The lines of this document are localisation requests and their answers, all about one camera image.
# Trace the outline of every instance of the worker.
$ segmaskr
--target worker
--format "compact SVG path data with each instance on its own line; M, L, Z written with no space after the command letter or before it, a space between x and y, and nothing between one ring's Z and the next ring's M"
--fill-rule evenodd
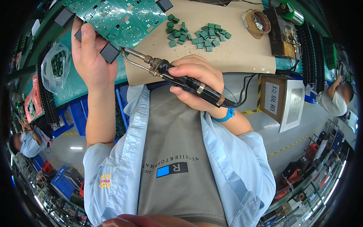
M80 28L82 41L74 37ZM71 39L88 88L84 205L93 226L255 226L276 185L262 137L246 117L180 87L130 86L130 124L115 145L117 61L103 59L107 41L78 17ZM192 54L172 64L173 76L222 93L222 73L205 59Z
M317 103L328 113L339 117L347 112L354 95L353 86L348 82L340 85L341 82L342 76L339 74L329 87L317 95Z
M51 139L39 127L32 127L26 119L19 120L19 123L22 133L16 133L9 139L9 148L14 154L20 152L28 158L33 158L49 143L52 143Z

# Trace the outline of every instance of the circuit board component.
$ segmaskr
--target circuit board component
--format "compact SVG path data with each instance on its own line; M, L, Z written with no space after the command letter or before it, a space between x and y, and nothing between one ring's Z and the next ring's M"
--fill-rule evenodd
M167 18L154 0L66 0L63 5L118 50L134 49Z

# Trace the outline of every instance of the factory floor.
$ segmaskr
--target factory floor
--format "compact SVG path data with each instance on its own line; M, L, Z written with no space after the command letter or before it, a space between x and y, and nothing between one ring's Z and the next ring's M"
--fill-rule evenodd
M241 85L245 76L250 73L227 73L224 75L225 88L231 91L234 96L239 97ZM234 100L231 93L224 90L223 94L226 98ZM238 108L239 111L255 110L257 107L257 76L252 78L249 88L248 97L244 105ZM288 131L278 133L279 123L263 112L257 112L245 115L251 122L253 129L259 132L264 140L267 155L275 153L285 148L306 135L310 134L329 118L333 116L328 114L318 104L305 104L303 107L300 125ZM319 128L315 134L319 135L323 127ZM70 129L68 132L77 131L76 128ZM281 173L291 161L296 161L305 152L304 149L308 145L309 138L305 138L299 143L272 155L269 158L269 164L274 174ZM78 134L61 135L54 139L51 152L42 151L40 155L43 159L48 160L55 169L59 169L62 165L77 168L80 174L83 172L83 156L86 152L86 138L80 137Z

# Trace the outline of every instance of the workstation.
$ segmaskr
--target workstation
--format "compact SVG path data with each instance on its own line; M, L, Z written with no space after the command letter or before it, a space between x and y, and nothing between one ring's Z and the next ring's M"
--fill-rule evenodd
M115 144L135 120L127 114L129 87L178 86L218 108L241 112L262 136L276 193L257 226L312 226L325 214L355 149L358 100L344 48L333 43L318 5L55 0L39 4L7 75L12 133L24 132L25 120L50 141L34 157L11 153L12 166L53 225L95 226L83 204L91 108L89 88L74 65L72 39L82 40L81 29L72 32L75 17L106 40L102 58L117 62ZM222 72L222 92L198 78L170 74L173 61L191 54ZM346 113L334 115L317 100L339 75L351 84L352 99ZM34 185L39 172L52 180ZM101 181L107 187L110 178Z

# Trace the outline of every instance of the workbench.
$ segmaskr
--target workbench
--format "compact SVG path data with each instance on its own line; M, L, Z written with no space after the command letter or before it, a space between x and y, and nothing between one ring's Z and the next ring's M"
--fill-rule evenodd
M57 16L59 11L63 8L61 3L62 3L62 1L57 2L49 10L49 12L45 15L45 18L41 21L41 26L34 36L35 37L34 42L31 44L30 43L28 44L27 50L23 55L23 60L22 60L22 64L21 64L22 68L27 68L27 67L30 67L30 66L33 66L36 64L37 56L39 55L42 48L45 46L45 44L47 42L49 42L49 43L61 42L65 46L67 46L69 48L69 50L71 50L71 39L70 39L71 31L70 31L70 29L72 26L72 21L71 21L70 25L65 29L54 22L54 18ZM244 2L238 2L238 3L247 4L251 8L256 8L255 7L256 5L252 5L252 4L248 4L248 3L244 3ZM285 59L285 58L276 57L275 61L276 61L276 69L286 70L286 69L291 68L291 66L293 65L293 63L291 63L291 61L289 59ZM117 63L118 63L118 74L117 74L117 77L115 80L115 84L119 84L119 83L127 81L125 64L123 62L123 58L121 55L119 55L117 57ZM296 72L302 73L302 61L300 61L298 63ZM329 75L331 73L327 69L326 64L325 64L325 73L326 73L326 79L331 80L331 78L329 78ZM32 89L32 83L31 82L29 83L29 81L33 74L34 74L34 72L21 78L21 81L19 83L20 85L18 88L18 93L24 92L25 95L29 94L29 92ZM77 71L74 67L73 61L72 61L71 69L70 69L64 90L62 92L59 92L59 94L57 96L54 96L56 107L63 105L80 96L83 96L87 93L88 93L87 87L86 87L85 83L83 82L82 78L77 73Z

